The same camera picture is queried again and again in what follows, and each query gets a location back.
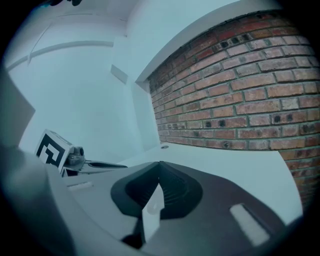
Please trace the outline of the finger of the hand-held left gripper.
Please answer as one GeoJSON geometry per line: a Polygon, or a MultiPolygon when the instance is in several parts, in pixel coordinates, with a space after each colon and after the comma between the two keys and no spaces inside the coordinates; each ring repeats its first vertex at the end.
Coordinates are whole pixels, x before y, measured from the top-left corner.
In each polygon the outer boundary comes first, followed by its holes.
{"type": "Polygon", "coordinates": [[[85,164],[87,164],[89,167],[95,168],[95,169],[122,169],[122,168],[127,168],[126,165],[103,162],[103,161],[86,160],[85,164]]]}
{"type": "Polygon", "coordinates": [[[125,169],[125,167],[113,167],[113,168],[97,168],[91,166],[85,166],[80,171],[77,172],[77,175],[92,175],[92,174],[99,174],[105,172],[112,172],[125,169]]]}

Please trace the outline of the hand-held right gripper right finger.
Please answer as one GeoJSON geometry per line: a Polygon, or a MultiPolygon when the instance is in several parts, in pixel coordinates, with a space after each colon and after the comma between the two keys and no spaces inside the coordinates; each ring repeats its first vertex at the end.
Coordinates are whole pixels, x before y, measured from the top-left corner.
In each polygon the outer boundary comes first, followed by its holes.
{"type": "Polygon", "coordinates": [[[184,218],[201,202],[203,188],[193,177],[194,173],[191,168],[183,165],[159,162],[158,181],[164,197],[161,220],[184,218]]]}

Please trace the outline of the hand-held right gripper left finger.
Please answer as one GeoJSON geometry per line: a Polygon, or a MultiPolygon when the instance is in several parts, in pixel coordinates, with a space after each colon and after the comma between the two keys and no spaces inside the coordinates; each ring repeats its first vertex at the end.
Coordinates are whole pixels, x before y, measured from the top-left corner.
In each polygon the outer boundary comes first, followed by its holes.
{"type": "Polygon", "coordinates": [[[159,184],[158,162],[138,169],[115,182],[110,190],[113,202],[122,214],[139,217],[159,184]]]}

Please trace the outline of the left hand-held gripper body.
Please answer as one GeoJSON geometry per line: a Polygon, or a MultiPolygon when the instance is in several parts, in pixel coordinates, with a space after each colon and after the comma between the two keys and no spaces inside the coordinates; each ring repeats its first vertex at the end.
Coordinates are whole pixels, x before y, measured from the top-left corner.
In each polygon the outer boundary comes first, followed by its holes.
{"type": "Polygon", "coordinates": [[[56,166],[62,177],[78,172],[85,163],[84,149],[74,146],[54,131],[45,129],[35,150],[36,156],[45,164],[56,166]]]}

